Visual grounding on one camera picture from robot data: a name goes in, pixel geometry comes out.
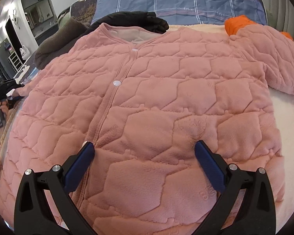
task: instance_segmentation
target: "snap button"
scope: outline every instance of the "snap button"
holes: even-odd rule
[[[115,80],[115,81],[113,81],[113,85],[120,86],[121,85],[121,81]]]

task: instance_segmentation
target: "orange fabric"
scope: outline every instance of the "orange fabric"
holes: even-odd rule
[[[254,21],[251,21],[245,15],[241,15],[238,17],[229,18],[224,23],[224,28],[227,34],[230,36],[232,34],[236,34],[237,31],[247,25],[256,24]]]
[[[286,38],[291,39],[292,41],[294,41],[293,37],[291,36],[291,34],[287,33],[287,32],[281,32]]]

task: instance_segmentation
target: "pink sleeve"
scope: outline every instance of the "pink sleeve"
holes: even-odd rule
[[[294,95],[294,41],[270,26],[248,25],[230,39],[244,56],[264,63],[267,84]]]

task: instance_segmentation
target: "mirror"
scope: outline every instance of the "mirror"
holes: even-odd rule
[[[30,29],[53,17],[48,0],[42,0],[24,9]]]

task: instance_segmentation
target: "pink quilted jacket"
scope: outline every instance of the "pink quilted jacket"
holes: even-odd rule
[[[26,169],[63,164],[85,140],[96,156],[72,200],[100,235],[191,234],[217,200],[194,156],[199,139],[241,169],[265,167],[279,211],[284,160],[268,85],[294,94],[294,42],[269,26],[228,37],[102,24],[20,90],[0,214],[13,224]]]

